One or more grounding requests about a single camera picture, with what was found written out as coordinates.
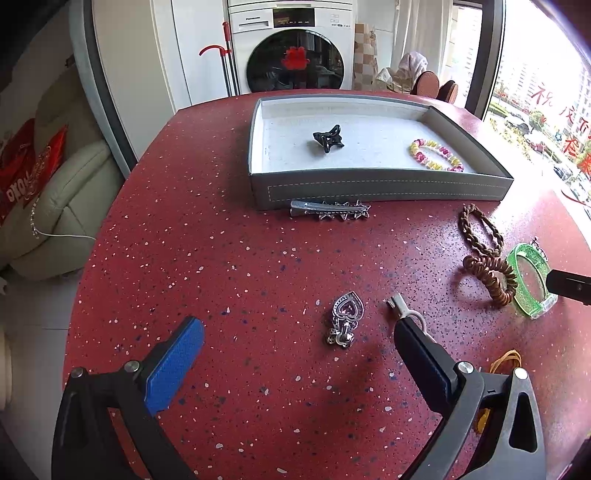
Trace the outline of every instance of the brown braided hair tie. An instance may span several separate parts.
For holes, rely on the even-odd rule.
[[[482,223],[491,229],[492,236],[495,241],[495,248],[490,249],[485,245],[481,244],[478,239],[472,233],[472,226],[470,225],[469,216],[473,213],[474,216],[478,217]],[[484,257],[500,257],[501,251],[503,250],[503,236],[499,233],[492,222],[486,218],[486,215],[473,203],[471,205],[464,206],[460,212],[459,227],[462,235],[466,238],[466,241],[470,246]]]
[[[513,301],[517,290],[517,276],[506,260],[468,255],[464,258],[463,264],[466,271],[473,274],[488,289],[494,305],[504,307]],[[493,274],[493,271],[500,272],[505,276],[506,288],[503,288],[501,281]]]

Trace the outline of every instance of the gray box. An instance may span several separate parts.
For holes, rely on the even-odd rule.
[[[344,147],[328,154],[312,137],[341,126]],[[435,140],[464,172],[435,171],[408,151]],[[421,149],[441,164],[445,159]],[[470,134],[433,106],[366,95],[290,95],[260,99],[252,117],[249,173],[261,210],[292,200],[502,200],[513,177]]]

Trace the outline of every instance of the green bracelet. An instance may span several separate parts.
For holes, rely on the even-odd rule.
[[[517,257],[525,258],[538,273],[540,281],[544,289],[544,300],[541,302],[533,298],[530,291],[525,286],[519,266],[517,265]],[[515,293],[515,301],[517,305],[530,318],[536,319],[541,317],[544,313],[552,308],[552,305],[558,300],[558,295],[550,293],[546,288],[546,276],[550,272],[548,262],[542,257],[540,252],[531,244],[517,244],[507,257],[508,264],[513,267],[513,271],[517,275],[517,291]]]

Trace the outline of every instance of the red flower sticker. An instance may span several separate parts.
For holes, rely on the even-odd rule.
[[[306,49],[304,47],[290,47],[285,52],[285,58],[281,63],[287,70],[305,70],[310,60],[306,58]]]

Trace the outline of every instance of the white curtain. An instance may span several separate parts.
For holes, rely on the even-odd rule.
[[[427,57],[427,70],[441,76],[450,34],[453,0],[395,0],[394,43],[390,66],[396,70],[405,53]]]

